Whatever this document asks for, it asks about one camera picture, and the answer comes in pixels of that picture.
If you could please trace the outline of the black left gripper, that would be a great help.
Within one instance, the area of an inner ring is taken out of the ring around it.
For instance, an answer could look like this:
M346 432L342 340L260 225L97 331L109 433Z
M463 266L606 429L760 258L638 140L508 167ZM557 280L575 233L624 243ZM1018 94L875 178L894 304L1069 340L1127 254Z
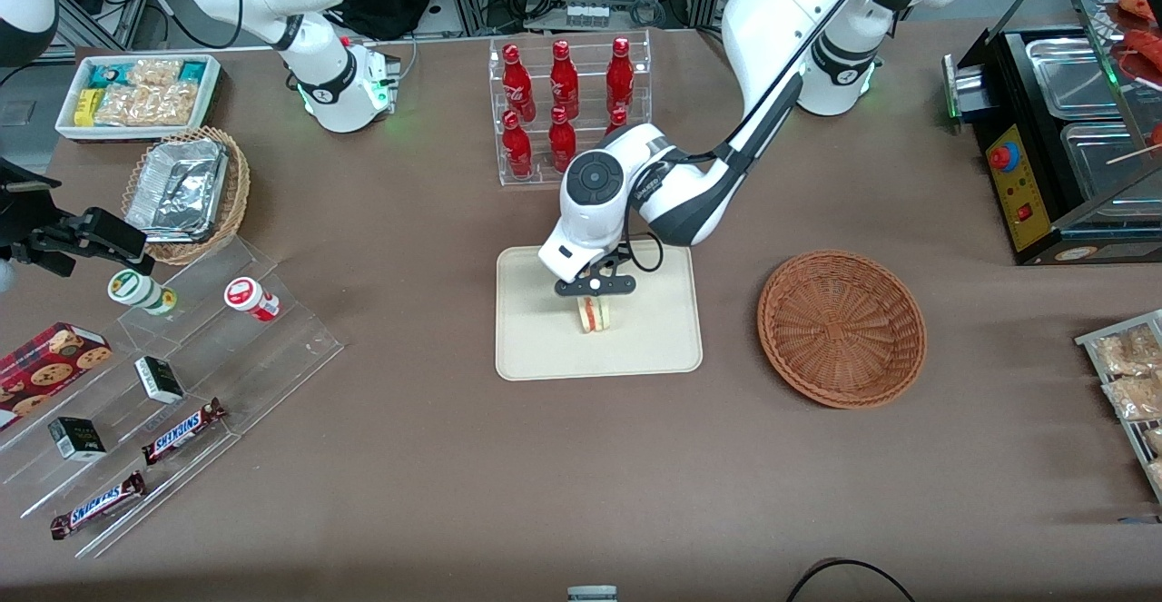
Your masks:
M581 299L632 294L636 289L634 275L618 274L623 263L631 261L627 249L612 252L586 267L572 282L555 281L555 295Z

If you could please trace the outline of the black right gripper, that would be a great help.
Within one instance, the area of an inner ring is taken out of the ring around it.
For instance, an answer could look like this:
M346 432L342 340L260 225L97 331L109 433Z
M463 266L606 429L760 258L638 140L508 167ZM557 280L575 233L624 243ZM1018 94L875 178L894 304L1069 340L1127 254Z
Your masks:
M60 187L53 177L33 173L1 159L1 259L16 259L70 278L76 259L55 251L26 245L41 227L55 227L66 235L65 251L76 257L98 257L121 264L146 264L146 237L137 227L105 208L88 208L80 214L62 214L50 191Z

